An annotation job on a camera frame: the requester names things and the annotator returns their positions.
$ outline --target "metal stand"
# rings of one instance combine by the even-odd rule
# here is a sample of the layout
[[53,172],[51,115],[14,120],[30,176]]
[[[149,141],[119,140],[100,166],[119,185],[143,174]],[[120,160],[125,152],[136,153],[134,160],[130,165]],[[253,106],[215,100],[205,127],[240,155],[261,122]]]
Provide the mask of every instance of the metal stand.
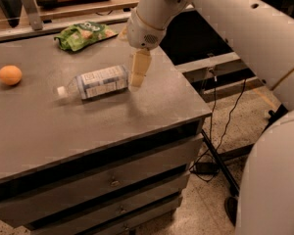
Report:
[[[277,109],[277,111],[274,113],[273,111],[270,111],[269,114],[271,115],[271,118],[269,119],[269,123],[266,126],[265,130],[269,128],[275,121],[277,121],[279,118],[282,118],[287,113],[286,108],[283,105],[280,105],[280,107]],[[224,201],[224,208],[226,211],[226,214],[232,224],[235,226],[236,223],[236,211],[237,211],[237,199],[239,195],[239,186],[235,179],[233,178],[232,174],[224,164],[225,161],[235,159],[244,155],[248,155],[250,151],[253,148],[253,145],[248,145],[245,147],[241,147],[229,152],[225,152],[222,154],[219,154],[212,144],[211,140],[207,136],[206,132],[202,130],[202,135],[204,136],[204,142],[206,143],[207,147],[209,148],[211,154],[215,158],[216,163],[219,165],[220,169],[222,170],[225,178],[230,184],[230,192],[232,197],[226,198]]]
[[28,16],[30,26],[34,30],[39,30],[43,28],[42,20],[38,14],[38,9],[36,7],[34,0],[22,0],[26,14]]
[[234,177],[232,176],[231,172],[228,170],[228,168],[224,164],[224,161],[228,161],[228,160],[235,159],[240,156],[249,154],[253,145],[249,145],[244,148],[235,149],[233,151],[229,151],[227,153],[220,155],[217,152],[215,146],[212,144],[211,140],[209,139],[209,137],[207,136],[207,134],[204,130],[202,130],[202,135],[204,136],[205,144],[207,145],[207,147],[210,150],[211,154],[213,155],[216,163],[218,164],[218,166],[222,170],[225,178],[227,179],[228,183],[230,184],[230,190],[231,190],[232,195],[238,196],[239,186],[238,186],[236,180],[234,179]]

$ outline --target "chip bag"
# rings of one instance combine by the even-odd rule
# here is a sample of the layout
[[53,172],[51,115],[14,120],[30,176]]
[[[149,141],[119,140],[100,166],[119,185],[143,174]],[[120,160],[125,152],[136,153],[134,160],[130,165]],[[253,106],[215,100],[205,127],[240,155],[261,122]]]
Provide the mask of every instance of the chip bag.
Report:
[[73,24],[56,35],[62,50],[78,51],[95,42],[110,38],[117,33],[105,24],[85,22]]

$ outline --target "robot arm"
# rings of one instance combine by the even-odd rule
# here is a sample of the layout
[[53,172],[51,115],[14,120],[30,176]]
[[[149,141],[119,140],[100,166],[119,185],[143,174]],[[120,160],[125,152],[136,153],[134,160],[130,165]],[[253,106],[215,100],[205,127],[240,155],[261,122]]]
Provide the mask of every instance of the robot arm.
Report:
[[140,0],[127,23],[129,44],[156,48],[188,4],[288,110],[294,109],[294,20],[261,0]]

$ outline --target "floor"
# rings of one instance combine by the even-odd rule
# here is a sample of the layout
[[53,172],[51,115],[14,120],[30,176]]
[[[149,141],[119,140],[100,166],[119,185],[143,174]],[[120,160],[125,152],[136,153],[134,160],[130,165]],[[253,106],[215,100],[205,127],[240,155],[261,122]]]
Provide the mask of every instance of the floor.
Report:
[[[212,139],[218,146],[228,113],[235,104],[242,90],[242,82],[220,87],[217,90],[217,105],[213,116]],[[211,109],[214,105],[214,90],[206,91],[203,98]],[[276,110],[279,102],[262,86],[256,78],[246,82],[244,94],[231,115],[227,134],[223,138],[219,152],[229,151],[254,143],[268,123],[269,110]],[[209,133],[210,120],[207,119],[204,129]],[[206,150],[202,147],[200,154]],[[245,158],[227,162],[237,182],[240,182]],[[137,235],[231,235],[234,227],[227,218],[223,203],[230,196],[228,183],[220,172],[209,183],[192,174],[187,188],[183,191],[181,207],[174,213],[168,213],[151,220],[136,229]],[[13,229],[0,221],[0,235],[25,235],[29,231],[23,227]]]

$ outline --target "gray cabinet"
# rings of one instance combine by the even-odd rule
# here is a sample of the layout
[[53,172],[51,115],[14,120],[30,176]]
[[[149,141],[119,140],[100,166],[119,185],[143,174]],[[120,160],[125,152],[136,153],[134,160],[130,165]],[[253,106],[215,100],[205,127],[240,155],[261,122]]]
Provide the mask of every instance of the gray cabinet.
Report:
[[210,110],[160,48],[140,89],[92,101],[53,93],[76,74],[130,67],[130,55],[118,39],[77,54],[52,36],[0,44],[0,66],[24,74],[0,84],[1,220],[32,235],[118,234],[180,205]]

